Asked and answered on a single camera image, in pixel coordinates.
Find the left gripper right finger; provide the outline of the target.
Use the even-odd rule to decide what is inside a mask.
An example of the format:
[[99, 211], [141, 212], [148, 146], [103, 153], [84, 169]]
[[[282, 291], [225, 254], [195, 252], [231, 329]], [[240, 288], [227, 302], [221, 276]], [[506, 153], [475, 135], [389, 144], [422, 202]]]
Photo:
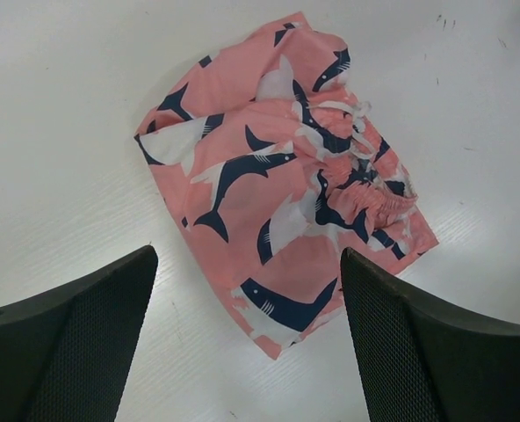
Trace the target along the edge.
[[520, 324], [449, 303], [351, 248], [341, 277], [371, 421], [520, 421]]

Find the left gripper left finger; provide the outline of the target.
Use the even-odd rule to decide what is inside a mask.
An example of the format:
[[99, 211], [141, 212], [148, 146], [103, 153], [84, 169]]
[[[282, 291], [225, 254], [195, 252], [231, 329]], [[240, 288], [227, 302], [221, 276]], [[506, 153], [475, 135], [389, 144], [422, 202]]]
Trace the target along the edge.
[[0, 421], [113, 421], [157, 267], [146, 245], [0, 307]]

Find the pink shark print shorts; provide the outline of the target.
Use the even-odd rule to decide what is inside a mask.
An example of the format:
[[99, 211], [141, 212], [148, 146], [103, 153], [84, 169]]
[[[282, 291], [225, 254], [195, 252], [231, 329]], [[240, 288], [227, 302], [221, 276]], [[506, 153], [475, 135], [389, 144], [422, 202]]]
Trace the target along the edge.
[[134, 136], [214, 293], [271, 358], [340, 314], [343, 250], [396, 274], [437, 244], [349, 70], [346, 42], [295, 13], [203, 57]]

